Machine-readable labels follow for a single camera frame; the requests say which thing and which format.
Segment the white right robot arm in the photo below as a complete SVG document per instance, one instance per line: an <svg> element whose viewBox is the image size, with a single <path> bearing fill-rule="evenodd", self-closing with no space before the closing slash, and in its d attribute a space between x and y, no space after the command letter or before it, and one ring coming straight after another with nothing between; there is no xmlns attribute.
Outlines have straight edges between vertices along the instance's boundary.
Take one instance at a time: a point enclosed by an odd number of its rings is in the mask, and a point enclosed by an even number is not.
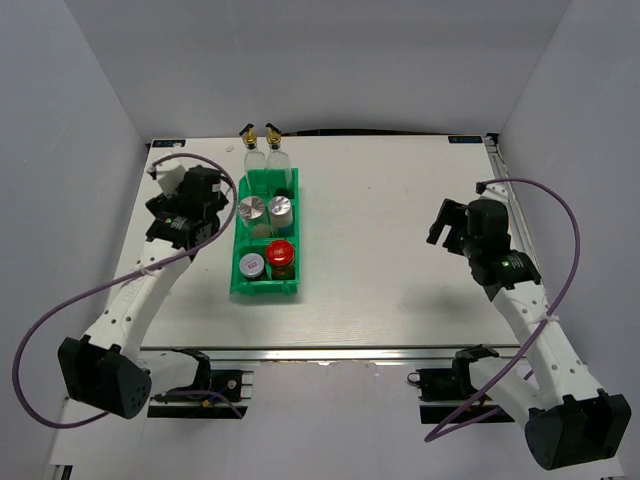
<svg viewBox="0 0 640 480"><path fill-rule="evenodd" d="M451 384L464 405L483 397L495 402L521 426L545 470L614 457L631 407L623 395L605 391L551 314L535 265L511 247L506 206L488 197L469 204L446 199L427 241L441 241L467 259L473 279L520 344L510 360L485 346L457 352Z"/></svg>

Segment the green plastic divided bin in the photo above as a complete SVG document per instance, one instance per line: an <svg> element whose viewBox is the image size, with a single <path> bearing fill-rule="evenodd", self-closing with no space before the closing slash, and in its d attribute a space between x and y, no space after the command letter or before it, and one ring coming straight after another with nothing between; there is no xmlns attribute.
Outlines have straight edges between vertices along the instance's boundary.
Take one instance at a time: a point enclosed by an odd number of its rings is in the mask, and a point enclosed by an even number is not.
<svg viewBox="0 0 640 480"><path fill-rule="evenodd" d="M265 271L267 279L257 281L249 281L244 277L240 271L241 258L249 253L260 254L263 258L266 258L265 252L267 246L275 240L275 238L256 238L253 239L250 236L249 229L244 225L239 215L236 215L236 224L234 230L234 242L232 249L231 260L231 280L229 292L231 294L242 295L264 295L264 294L283 294L293 295L298 291L298 285L300 284L300 259L301 259L301 246L300 246L300 228L298 214L300 213L299 200L299 170L298 168L292 169L292 198L291 203L293 207L294 222L293 231L288 237L284 237L294 247L294 275L291 279L273 279L271 274L271 268L268 264L265 264Z"/></svg>

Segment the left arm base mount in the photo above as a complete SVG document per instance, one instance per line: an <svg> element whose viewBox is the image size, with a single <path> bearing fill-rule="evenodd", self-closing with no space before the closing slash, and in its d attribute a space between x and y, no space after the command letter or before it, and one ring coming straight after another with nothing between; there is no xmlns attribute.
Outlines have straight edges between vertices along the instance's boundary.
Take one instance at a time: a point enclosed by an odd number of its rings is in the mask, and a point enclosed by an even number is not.
<svg viewBox="0 0 640 480"><path fill-rule="evenodd" d="M157 395L147 416L154 419L240 420L252 397L254 372L213 367L204 386L181 387Z"/></svg>

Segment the red lid sauce jar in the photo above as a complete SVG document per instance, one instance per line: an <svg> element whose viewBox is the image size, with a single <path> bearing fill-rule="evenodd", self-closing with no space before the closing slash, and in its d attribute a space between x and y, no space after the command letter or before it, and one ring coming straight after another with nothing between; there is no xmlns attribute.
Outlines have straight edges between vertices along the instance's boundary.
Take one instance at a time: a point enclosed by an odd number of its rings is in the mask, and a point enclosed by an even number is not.
<svg viewBox="0 0 640 480"><path fill-rule="evenodd" d="M287 240L274 240L266 248L266 261L274 280L290 280L295 276L295 248Z"/></svg>

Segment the white powder jar silver lid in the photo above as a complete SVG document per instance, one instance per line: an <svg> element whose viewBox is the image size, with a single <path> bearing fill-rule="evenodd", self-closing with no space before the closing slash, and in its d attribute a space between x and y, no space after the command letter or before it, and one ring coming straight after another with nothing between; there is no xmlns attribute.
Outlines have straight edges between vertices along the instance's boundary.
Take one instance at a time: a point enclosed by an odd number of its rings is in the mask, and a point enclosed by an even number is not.
<svg viewBox="0 0 640 480"><path fill-rule="evenodd" d="M248 196L242 199L238 206L238 215L251 239L271 236L267 208L260 197Z"/></svg>

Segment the table logo sticker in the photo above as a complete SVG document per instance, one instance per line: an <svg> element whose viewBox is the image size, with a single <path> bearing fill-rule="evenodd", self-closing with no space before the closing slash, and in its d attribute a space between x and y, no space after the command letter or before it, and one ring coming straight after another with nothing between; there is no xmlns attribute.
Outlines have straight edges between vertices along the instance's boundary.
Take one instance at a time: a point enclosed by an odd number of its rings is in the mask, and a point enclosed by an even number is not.
<svg viewBox="0 0 640 480"><path fill-rule="evenodd" d="M450 144L483 144L483 137L478 135L449 135Z"/></svg>
<svg viewBox="0 0 640 480"><path fill-rule="evenodd" d="M154 139L152 148L183 148L186 145L185 139Z"/></svg>

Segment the right table logo sticker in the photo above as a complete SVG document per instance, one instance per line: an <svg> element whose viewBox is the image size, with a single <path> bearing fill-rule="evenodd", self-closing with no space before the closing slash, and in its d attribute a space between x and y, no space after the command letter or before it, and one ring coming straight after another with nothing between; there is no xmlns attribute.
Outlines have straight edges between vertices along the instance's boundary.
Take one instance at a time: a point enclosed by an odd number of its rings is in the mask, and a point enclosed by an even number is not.
<svg viewBox="0 0 640 480"><path fill-rule="evenodd" d="M449 135L450 144L483 144L483 137L478 135Z"/></svg>

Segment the left table logo sticker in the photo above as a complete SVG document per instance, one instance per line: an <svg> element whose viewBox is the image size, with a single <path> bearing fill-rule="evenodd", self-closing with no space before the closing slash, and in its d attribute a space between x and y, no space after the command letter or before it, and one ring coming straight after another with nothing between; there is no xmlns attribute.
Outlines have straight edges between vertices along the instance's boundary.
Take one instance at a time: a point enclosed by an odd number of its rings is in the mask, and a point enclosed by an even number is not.
<svg viewBox="0 0 640 480"><path fill-rule="evenodd" d="M186 145L185 139L154 139L152 148L183 148Z"/></svg>

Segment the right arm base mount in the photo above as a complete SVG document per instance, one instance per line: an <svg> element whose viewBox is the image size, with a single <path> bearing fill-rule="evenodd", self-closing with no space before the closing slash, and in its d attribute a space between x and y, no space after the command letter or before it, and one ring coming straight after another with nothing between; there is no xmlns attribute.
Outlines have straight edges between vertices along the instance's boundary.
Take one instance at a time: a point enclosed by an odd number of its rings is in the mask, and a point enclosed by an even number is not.
<svg viewBox="0 0 640 480"><path fill-rule="evenodd" d="M476 391L471 386L468 366L485 358L499 358L499 353L482 345L458 351L449 367L423 368L407 375L407 382L419 390L420 421L423 425L437 424L470 398ZM453 423L481 417L481 423L513 423L501 408L488 405L489 397L468 407Z"/></svg>

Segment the small dark spice jar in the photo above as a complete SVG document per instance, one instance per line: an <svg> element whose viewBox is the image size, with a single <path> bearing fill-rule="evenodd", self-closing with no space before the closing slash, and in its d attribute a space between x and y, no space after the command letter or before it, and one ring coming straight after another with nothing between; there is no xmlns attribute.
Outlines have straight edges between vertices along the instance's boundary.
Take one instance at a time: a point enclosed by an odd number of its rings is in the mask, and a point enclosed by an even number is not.
<svg viewBox="0 0 640 480"><path fill-rule="evenodd" d="M246 281L268 279L264 258L258 253L247 253L239 260L239 271Z"/></svg>

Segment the glass bottle with dark residue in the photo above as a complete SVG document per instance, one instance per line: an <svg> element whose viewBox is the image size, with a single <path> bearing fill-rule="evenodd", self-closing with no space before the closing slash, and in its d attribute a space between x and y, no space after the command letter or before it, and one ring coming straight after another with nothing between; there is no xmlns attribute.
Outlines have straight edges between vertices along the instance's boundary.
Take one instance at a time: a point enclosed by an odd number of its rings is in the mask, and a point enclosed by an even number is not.
<svg viewBox="0 0 640 480"><path fill-rule="evenodd" d="M269 155L266 159L266 173L270 193L273 197L291 197L293 173L289 155L282 150L282 133L272 123L266 124L266 140Z"/></svg>

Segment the clear glass oil bottle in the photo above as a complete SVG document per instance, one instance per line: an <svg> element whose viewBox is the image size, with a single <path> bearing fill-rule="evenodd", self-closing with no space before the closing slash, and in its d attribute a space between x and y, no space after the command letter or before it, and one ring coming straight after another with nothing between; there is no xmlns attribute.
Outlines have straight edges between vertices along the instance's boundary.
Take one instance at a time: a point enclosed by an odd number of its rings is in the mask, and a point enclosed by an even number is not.
<svg viewBox="0 0 640 480"><path fill-rule="evenodd" d="M258 137L254 125L248 123L239 133L245 145L244 156L245 177L253 195L266 195L266 156L258 148Z"/></svg>

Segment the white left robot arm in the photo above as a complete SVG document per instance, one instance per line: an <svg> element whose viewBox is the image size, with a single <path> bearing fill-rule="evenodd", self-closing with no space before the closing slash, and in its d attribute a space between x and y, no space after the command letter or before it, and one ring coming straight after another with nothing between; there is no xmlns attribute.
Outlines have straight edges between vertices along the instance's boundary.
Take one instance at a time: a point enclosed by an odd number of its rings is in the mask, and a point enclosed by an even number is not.
<svg viewBox="0 0 640 480"><path fill-rule="evenodd" d="M131 419L156 396L199 399L211 387L209 358L194 349L144 355L146 332L178 278L192 264L194 248L220 231L218 214L228 200L215 168L171 162L153 175L161 188L146 203L153 221L146 231L134 277L118 289L105 312L81 339L66 338L58 360L71 399Z"/></svg>

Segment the blue label salt jar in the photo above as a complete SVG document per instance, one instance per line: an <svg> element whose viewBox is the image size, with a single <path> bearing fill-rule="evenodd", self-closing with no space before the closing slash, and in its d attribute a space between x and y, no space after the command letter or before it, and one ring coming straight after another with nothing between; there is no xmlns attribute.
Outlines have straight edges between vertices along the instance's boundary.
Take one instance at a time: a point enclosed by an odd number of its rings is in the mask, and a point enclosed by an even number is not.
<svg viewBox="0 0 640 480"><path fill-rule="evenodd" d="M273 234L289 237L294 231L294 215L291 200L286 196L274 196L269 200L268 212Z"/></svg>

